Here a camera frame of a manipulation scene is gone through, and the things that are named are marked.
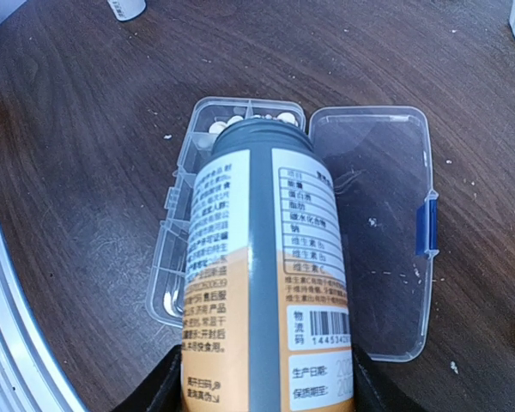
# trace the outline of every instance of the white crumb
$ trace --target white crumb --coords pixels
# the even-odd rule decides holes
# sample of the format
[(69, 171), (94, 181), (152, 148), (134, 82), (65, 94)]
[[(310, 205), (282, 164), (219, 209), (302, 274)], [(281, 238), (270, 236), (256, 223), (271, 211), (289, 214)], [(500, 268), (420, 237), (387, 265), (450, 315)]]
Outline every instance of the white crumb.
[(456, 374), (456, 375), (459, 375), (460, 372), (458, 371), (457, 369), (457, 365), (456, 365), (456, 362), (453, 360), (452, 362), (450, 362), (450, 369)]

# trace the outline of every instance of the wooden table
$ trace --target wooden table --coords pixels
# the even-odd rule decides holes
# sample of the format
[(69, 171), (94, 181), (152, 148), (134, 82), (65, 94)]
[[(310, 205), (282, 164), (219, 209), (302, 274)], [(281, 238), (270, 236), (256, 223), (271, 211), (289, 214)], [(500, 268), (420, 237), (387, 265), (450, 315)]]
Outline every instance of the wooden table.
[[(0, 221), (34, 315), (91, 410), (180, 339), (144, 308), (197, 100), (412, 105), (439, 248), (424, 353), (385, 370), (431, 411), (515, 410), (515, 41), (509, 2), (31, 0), (0, 27)], [(164, 135), (173, 135), (171, 140)], [(459, 374), (451, 368), (455, 361)]]

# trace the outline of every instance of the metal edge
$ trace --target metal edge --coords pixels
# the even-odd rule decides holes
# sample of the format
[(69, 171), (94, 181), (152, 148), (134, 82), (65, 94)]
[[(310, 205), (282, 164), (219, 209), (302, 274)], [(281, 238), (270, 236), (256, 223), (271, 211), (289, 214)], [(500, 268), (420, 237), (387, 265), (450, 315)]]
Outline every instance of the metal edge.
[(1, 228), (0, 411), (87, 411), (33, 317)]

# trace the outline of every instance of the white bottle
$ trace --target white bottle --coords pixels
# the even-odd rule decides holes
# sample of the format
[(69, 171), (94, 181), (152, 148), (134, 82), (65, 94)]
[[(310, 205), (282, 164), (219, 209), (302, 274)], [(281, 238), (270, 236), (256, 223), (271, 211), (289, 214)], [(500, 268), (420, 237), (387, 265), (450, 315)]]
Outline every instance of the white bottle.
[(147, 4), (145, 0), (107, 0), (112, 12), (120, 21), (128, 21), (138, 17)]

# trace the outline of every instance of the gray stripe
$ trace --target gray stripe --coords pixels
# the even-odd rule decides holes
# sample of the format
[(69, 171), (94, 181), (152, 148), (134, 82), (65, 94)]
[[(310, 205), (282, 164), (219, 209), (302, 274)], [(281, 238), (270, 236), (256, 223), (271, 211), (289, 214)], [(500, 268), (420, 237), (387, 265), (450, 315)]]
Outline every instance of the gray stripe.
[(280, 412), (275, 199), (270, 145), (254, 146), (250, 156), (250, 411)]

